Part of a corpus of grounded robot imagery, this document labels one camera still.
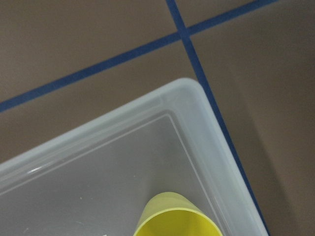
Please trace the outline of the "yellow plastic cup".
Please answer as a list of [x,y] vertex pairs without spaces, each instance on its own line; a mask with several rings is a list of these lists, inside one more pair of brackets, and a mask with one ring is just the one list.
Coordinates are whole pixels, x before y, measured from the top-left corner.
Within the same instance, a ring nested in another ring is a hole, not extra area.
[[135,236],[221,236],[218,226],[175,192],[155,195],[145,205]]

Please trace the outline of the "clear plastic storage box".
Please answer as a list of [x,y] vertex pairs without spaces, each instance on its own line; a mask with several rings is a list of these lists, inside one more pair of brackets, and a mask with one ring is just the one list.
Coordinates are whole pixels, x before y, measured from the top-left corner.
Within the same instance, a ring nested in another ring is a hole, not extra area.
[[225,236],[267,229],[201,85],[178,79],[0,166],[3,236],[130,236],[176,192]]

